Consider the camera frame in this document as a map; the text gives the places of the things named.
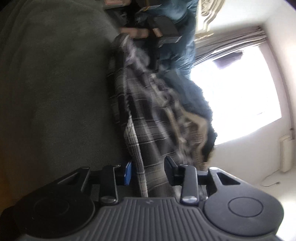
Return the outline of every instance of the metal screw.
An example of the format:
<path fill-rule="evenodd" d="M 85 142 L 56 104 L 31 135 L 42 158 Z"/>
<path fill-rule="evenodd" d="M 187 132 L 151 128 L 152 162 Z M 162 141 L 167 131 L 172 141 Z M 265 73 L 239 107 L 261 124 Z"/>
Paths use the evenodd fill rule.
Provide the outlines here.
<path fill-rule="evenodd" d="M 182 202 L 188 203 L 188 204 L 193 204 L 197 202 L 197 197 L 195 196 L 186 196 L 182 198 Z"/>
<path fill-rule="evenodd" d="M 110 204 L 110 203 L 114 203 L 115 201 L 116 201 L 116 198 L 112 197 L 112 196 L 103 196 L 103 197 L 101 197 L 101 202 L 103 202 L 103 203 Z"/>

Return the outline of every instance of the gray couch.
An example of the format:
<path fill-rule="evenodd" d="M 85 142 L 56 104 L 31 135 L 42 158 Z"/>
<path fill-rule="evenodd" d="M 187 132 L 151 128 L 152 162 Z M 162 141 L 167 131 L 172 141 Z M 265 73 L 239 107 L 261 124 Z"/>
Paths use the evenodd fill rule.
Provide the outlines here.
<path fill-rule="evenodd" d="M 15 200 L 117 164 L 105 77 L 117 36 L 94 0 L 14 0 L 0 14 L 0 152 Z"/>

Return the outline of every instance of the round pad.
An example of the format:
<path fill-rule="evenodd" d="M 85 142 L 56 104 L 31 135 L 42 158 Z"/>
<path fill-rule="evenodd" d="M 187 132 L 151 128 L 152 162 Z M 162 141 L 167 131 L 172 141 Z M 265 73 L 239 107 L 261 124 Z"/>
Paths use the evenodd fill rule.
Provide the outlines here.
<path fill-rule="evenodd" d="M 93 201 L 67 185 L 39 189 L 14 207 L 14 220 L 23 233 L 37 238 L 59 238 L 83 228 L 93 217 Z"/>
<path fill-rule="evenodd" d="M 207 219 L 226 233 L 257 237 L 275 232 L 284 216 L 278 200 L 251 185 L 223 185 L 204 205 Z"/>
<path fill-rule="evenodd" d="M 234 214 L 250 218 L 259 215 L 263 210 L 263 205 L 260 201 L 250 197 L 237 197 L 228 203 L 230 211 Z"/>

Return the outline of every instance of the white wall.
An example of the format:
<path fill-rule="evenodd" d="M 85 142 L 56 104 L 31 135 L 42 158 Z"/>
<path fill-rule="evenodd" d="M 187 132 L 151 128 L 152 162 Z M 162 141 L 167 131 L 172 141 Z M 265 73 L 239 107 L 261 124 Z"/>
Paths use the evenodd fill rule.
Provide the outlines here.
<path fill-rule="evenodd" d="M 296 11 L 286 1 L 263 25 L 287 84 L 296 121 Z"/>
<path fill-rule="evenodd" d="M 291 126 L 288 102 L 277 63 L 268 44 L 261 45 L 260 49 L 274 80 L 282 118 L 250 135 L 215 146 L 209 163 L 210 166 L 217 166 L 251 184 L 258 183 L 279 169 L 279 138 L 289 134 Z"/>
<path fill-rule="evenodd" d="M 283 0 L 225 0 L 210 30 L 261 25 Z"/>

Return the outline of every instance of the electrical cable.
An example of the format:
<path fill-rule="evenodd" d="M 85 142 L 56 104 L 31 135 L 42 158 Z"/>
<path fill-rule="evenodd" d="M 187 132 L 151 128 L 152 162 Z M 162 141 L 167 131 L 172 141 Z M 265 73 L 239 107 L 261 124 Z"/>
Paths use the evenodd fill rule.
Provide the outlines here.
<path fill-rule="evenodd" d="M 281 182 L 276 182 L 276 183 L 270 184 L 270 185 L 268 185 L 268 186 L 262 185 L 262 183 L 266 180 L 266 178 L 268 178 L 268 177 L 270 177 L 271 175 L 275 174 L 278 170 L 279 170 L 279 169 L 277 169 L 276 171 L 274 171 L 274 172 L 271 173 L 270 175 L 266 176 L 266 177 L 261 181 L 260 186 L 261 186 L 261 187 L 268 188 L 268 187 L 271 187 L 271 186 L 273 186 L 273 185 L 279 185 L 279 184 L 281 184 Z"/>

